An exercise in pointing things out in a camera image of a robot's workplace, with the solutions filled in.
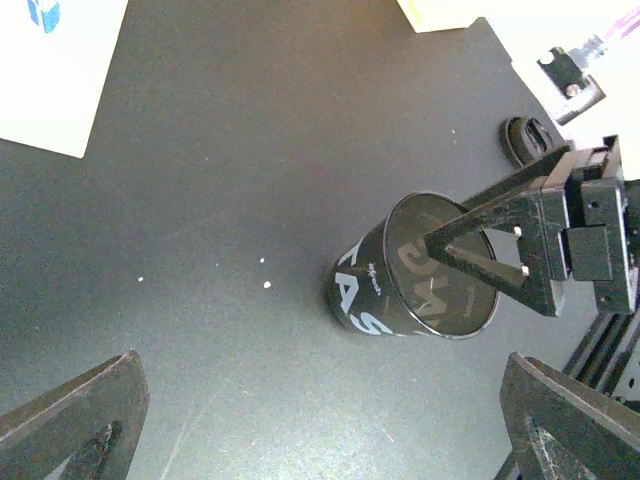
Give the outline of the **blue checkered paper bag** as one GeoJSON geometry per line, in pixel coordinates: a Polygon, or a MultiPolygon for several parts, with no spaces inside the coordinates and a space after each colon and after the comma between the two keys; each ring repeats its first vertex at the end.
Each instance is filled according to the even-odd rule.
{"type": "Polygon", "coordinates": [[[2,139],[84,156],[127,6],[2,2],[2,139]]]}

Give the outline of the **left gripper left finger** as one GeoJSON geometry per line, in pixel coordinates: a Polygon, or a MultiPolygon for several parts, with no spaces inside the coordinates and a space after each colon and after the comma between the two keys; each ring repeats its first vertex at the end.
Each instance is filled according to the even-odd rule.
{"type": "Polygon", "coordinates": [[[130,350],[1,416],[1,477],[125,479],[150,395],[130,350]]]}

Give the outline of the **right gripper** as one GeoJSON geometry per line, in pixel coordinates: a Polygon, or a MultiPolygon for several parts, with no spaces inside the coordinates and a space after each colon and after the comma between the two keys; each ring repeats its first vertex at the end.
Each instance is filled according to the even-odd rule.
{"type": "Polygon", "coordinates": [[[562,312],[569,278],[593,285],[598,311],[634,312],[639,266],[619,139],[572,149],[553,147],[465,200],[426,234],[430,257],[545,317],[562,312]],[[541,190],[520,187],[542,176],[541,190]]]}

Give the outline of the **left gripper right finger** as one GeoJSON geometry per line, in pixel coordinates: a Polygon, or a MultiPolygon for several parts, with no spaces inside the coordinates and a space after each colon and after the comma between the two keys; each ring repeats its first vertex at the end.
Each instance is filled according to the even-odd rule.
{"type": "Polygon", "coordinates": [[[639,414],[541,361],[510,354],[500,405],[523,479],[639,477],[639,414]]]}

